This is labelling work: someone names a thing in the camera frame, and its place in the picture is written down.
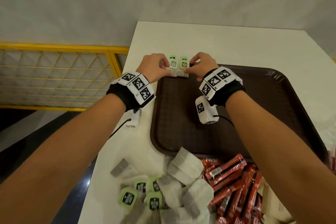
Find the cable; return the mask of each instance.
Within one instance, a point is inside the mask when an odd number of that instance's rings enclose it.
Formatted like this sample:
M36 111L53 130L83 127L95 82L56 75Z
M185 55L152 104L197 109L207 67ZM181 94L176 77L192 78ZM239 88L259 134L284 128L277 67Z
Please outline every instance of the cable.
M214 115L214 117L221 117L221 118L223 118L223 119L227 120L228 122L230 122L230 123L231 123L231 125L232 125L233 127L235 127L235 126L233 125L232 121L231 121L231 120L229 120L228 118L225 118L224 116L220 116L220 115Z
M117 128L116 130L115 130L115 132L113 132L111 135L110 135L110 137L109 137L109 139L126 123L126 122L128 122L128 121L131 121L132 119L131 118L129 118L128 120L125 120L120 126L119 126L119 128Z

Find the plastic tray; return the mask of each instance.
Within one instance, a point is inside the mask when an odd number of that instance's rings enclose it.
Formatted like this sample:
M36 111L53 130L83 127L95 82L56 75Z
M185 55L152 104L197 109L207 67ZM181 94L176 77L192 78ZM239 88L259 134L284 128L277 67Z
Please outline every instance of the plastic tray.
M225 66L243 79L246 93L289 128L291 128L324 163L327 150L288 79L270 68ZM252 162L235 128L219 119L201 124L195 99L201 95L196 76L165 77L158 81L150 140L165 155L175 156L180 147L204 158L229 160L238 153ZM217 106L218 114L229 118L226 109Z

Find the black floor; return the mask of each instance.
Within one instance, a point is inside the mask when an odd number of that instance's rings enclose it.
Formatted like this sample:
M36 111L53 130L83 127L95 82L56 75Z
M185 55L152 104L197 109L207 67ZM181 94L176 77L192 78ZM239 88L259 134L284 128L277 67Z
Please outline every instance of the black floor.
M32 112L33 111L25 112L24 110L15 110L15 113L13 114L10 114L10 111L6 112L6 114L9 117L13 117L13 119L8 119L6 126L3 125L1 130L14 124L19 121L20 118L24 118ZM11 173L14 172L57 129L79 114L80 112L66 112L11 147L0 152L0 183L11 175ZM53 224L78 223L95 163L96 159L93 160L86 170L85 175L70 192L61 209L53 219Z

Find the white countertop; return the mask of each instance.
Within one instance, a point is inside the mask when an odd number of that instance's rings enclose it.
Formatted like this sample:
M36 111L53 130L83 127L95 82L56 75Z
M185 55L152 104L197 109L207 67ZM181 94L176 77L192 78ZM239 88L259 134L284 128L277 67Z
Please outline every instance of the white countertop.
M305 31L138 22L124 71L135 70L147 54L191 58L197 52L209 53L219 64L280 71L289 79L322 140L336 144L330 128L336 118L336 64ZM153 106L154 102L143 110L138 128L121 128L100 151L78 223L122 220L124 211L117 204L119 181L110 175L121 158L130 159L143 174L163 172L164 156L149 138Z

